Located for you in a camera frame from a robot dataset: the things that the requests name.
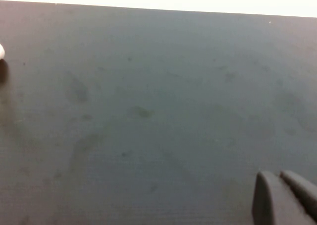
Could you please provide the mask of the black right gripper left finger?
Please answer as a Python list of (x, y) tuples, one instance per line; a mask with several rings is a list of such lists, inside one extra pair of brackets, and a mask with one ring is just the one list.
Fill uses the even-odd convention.
[(291, 188), (279, 175), (260, 171), (256, 177), (252, 217), (255, 225), (315, 225)]

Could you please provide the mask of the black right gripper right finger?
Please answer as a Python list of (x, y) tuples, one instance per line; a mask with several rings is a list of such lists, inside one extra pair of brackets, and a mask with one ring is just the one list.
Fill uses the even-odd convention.
[(302, 176), (285, 170), (280, 177), (291, 188), (309, 215), (317, 214), (317, 186)]

